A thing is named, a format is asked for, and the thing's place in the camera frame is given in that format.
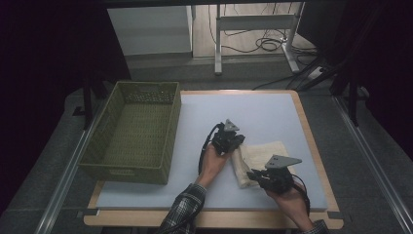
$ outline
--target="wall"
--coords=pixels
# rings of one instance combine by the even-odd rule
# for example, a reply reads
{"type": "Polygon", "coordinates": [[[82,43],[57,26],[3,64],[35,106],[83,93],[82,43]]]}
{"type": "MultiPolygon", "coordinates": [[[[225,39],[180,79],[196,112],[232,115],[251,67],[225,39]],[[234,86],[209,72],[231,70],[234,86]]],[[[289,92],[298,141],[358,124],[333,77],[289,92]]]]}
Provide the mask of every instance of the wall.
{"type": "Polygon", "coordinates": [[[109,9],[125,56],[192,51],[191,7],[109,9]]]}

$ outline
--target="gray floor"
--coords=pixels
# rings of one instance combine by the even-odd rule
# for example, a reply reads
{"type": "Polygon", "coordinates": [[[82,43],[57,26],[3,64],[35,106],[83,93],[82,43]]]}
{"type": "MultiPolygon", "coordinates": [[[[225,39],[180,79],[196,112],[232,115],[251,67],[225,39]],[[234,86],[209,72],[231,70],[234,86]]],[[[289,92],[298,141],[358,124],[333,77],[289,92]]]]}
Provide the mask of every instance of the gray floor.
{"type": "MultiPolygon", "coordinates": [[[[222,76],[214,76],[212,59],[171,57],[129,58],[133,80],[179,81],[183,90],[250,90],[290,75],[283,57],[225,58],[222,76]]],[[[284,89],[291,79],[266,89],[284,89]]],[[[296,80],[292,87],[300,83],[296,80]]],[[[394,211],[363,158],[328,92],[331,80],[300,93],[301,102],[319,148],[338,206],[344,215],[341,230],[331,233],[403,233],[394,211]]],[[[70,95],[65,112],[37,164],[0,219],[0,233],[33,233],[54,192],[62,171],[82,133],[83,117],[72,116],[82,105],[82,92],[70,95]]],[[[374,120],[362,101],[359,128],[407,208],[413,208],[413,163],[374,120]]],[[[83,223],[79,212],[89,203],[95,180],[77,171],[51,233],[100,233],[101,227],[83,223]]],[[[105,230],[122,233],[120,229],[105,230]]],[[[200,230],[200,233],[246,233],[200,230]]],[[[270,233],[253,231],[247,233],[270,233]]]]}

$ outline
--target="cloth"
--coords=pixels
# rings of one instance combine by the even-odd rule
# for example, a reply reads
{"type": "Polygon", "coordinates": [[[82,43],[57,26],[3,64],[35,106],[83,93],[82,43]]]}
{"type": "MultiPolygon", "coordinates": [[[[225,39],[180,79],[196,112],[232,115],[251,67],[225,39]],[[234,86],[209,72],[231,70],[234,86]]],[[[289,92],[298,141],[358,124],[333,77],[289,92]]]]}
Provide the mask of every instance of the cloth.
{"type": "MultiPolygon", "coordinates": [[[[180,193],[173,202],[169,213],[165,217],[157,233],[173,234],[194,234],[195,233],[195,216],[203,208],[203,203],[207,195],[207,190],[196,183],[191,183],[180,193]],[[176,230],[173,227],[177,223],[188,220],[176,230]]],[[[299,234],[328,234],[328,229],[323,220],[314,222],[315,228],[307,232],[298,232],[299,234]]]]}
{"type": "MultiPolygon", "coordinates": [[[[259,171],[265,170],[265,164],[267,164],[268,160],[270,160],[274,154],[288,157],[285,146],[281,141],[258,145],[241,144],[231,157],[238,186],[245,188],[258,185],[257,181],[248,178],[246,172],[251,172],[251,169],[259,171]]],[[[288,169],[292,174],[295,174],[292,167],[288,167],[288,169]]]]}

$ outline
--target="table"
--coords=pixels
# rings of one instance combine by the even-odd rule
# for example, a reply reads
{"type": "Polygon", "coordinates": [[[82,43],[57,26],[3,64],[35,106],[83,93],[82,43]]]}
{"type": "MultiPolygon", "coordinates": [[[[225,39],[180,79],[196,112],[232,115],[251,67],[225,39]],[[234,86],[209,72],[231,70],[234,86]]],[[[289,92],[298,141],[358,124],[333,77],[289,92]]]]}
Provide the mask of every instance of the table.
{"type": "MultiPolygon", "coordinates": [[[[325,173],[319,152],[307,122],[299,96],[292,91],[182,91],[183,95],[242,95],[242,94],[290,94],[294,102],[305,139],[309,145],[321,186],[327,200],[327,209],[322,212],[311,212],[312,220],[324,219],[328,228],[339,229],[342,219],[331,215],[339,214],[339,209],[325,173]]],[[[96,209],[96,201],[104,181],[99,181],[94,189],[88,209],[96,209]]],[[[157,227],[168,211],[153,210],[99,210],[97,215],[85,215],[84,221],[92,226],[143,226],[157,227]]],[[[262,228],[287,229],[295,228],[295,224],[279,211],[203,211],[197,218],[201,228],[262,228]]]]}

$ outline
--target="metal frame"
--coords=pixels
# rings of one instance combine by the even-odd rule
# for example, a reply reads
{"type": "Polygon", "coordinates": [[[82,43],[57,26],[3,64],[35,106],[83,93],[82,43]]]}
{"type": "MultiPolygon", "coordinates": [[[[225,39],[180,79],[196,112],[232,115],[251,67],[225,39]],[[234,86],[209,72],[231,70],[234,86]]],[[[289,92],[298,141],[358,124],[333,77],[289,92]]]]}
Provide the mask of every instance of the metal frame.
{"type": "Polygon", "coordinates": [[[297,62],[291,53],[291,45],[297,31],[298,21],[304,2],[293,15],[274,16],[224,16],[221,17],[220,5],[216,5],[216,43],[215,43],[215,74],[222,74],[221,31],[224,30],[264,30],[264,29],[289,29],[288,37],[282,43],[282,50],[293,73],[298,73],[297,62]]]}

